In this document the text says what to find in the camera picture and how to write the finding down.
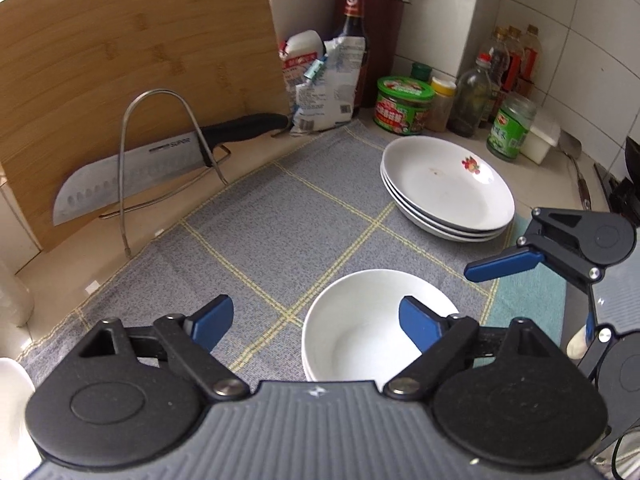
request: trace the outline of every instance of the green jar lid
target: green jar lid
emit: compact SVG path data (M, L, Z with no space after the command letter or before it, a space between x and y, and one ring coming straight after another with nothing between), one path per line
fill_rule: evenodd
M431 101L436 93L424 81L396 75L378 79L378 90L384 95L416 103Z
M411 77L420 81L429 81L432 70L433 68L429 65L414 61L414 64L411 65Z

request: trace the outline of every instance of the metal spatula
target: metal spatula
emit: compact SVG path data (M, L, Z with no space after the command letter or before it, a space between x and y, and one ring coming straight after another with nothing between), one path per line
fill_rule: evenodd
M570 133L562 130L560 132L558 148L567 157L569 157L569 160L574 164L575 173L578 179L578 192L580 193L582 208L585 210L591 210L591 195L589 195L587 181L584 179L577 162L577 159L580 158L580 155L582 154L582 143Z

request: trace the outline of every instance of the cleaver knife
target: cleaver knife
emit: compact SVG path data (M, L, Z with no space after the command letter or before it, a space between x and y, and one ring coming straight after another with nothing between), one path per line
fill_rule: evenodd
M211 166L204 150L224 142L249 140L282 130L289 119L281 114L254 114L201 128L207 146L193 131L159 140L124 153L124 197L135 195L190 171ZM53 206L53 225L96 211L118 201L118 155L92 162L62 185Z

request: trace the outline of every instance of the white plate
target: white plate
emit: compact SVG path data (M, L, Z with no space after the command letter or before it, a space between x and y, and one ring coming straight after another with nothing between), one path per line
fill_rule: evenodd
M513 219L513 195L497 171L452 142L402 137L385 148L382 165L406 202L442 224L491 231Z
M482 238L483 241L487 240L488 237L493 236L493 235L499 235L501 232L503 232L506 227L503 227L501 229L496 229L493 231L484 231L482 233L476 233L476 232L467 232L467 231L459 231L457 229L454 229L453 227L447 227L446 225L440 224L438 222L436 222L435 220L429 218L428 216L425 216L423 214L421 214L416 208L414 208L411 204L409 204L408 202L405 202L402 197L398 194L398 191L394 189L393 184L391 184L391 182L389 182L388 178L386 177L385 173L384 173L384 169L382 168L382 165L380 165L380 177L382 177L382 181L385 184L386 190L389 192L389 194L393 197L393 199L396 202L401 202L402 205L404 206L405 209L409 210L409 212L411 212L414 216L416 216L419 220L425 222L428 225L431 225L433 227L435 227L436 229L440 230L440 231L444 231L447 234L451 234L454 236L459 236L461 238Z
M382 389L420 357L400 328L398 309L405 296L440 316L458 312L436 287L399 270L361 270L329 285L311 305L302 328L307 380L375 380Z
M463 238L462 236L453 235L443 231L442 229L438 229L436 226L429 224L420 218L418 218L415 214L407 209L403 202L394 194L392 189L389 187L389 184L386 183L385 180L382 181L385 185L386 190L388 191L391 198L394 199L396 205L400 212L406 216L414 225L417 225L423 231L427 231L429 234L437 236L438 238L442 238L444 240L452 240L453 242L488 242L489 240L493 240L495 237L498 237L503 230L499 230L498 232L491 234L484 238Z

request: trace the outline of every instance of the wooden cutting board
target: wooden cutting board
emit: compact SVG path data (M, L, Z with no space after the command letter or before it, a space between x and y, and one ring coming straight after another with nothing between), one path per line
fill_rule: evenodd
M143 91L178 92L201 126L288 113L268 0L5 0L0 16L0 162L45 250L99 215L52 224L63 182L118 152ZM175 98L153 96L126 148L191 129Z

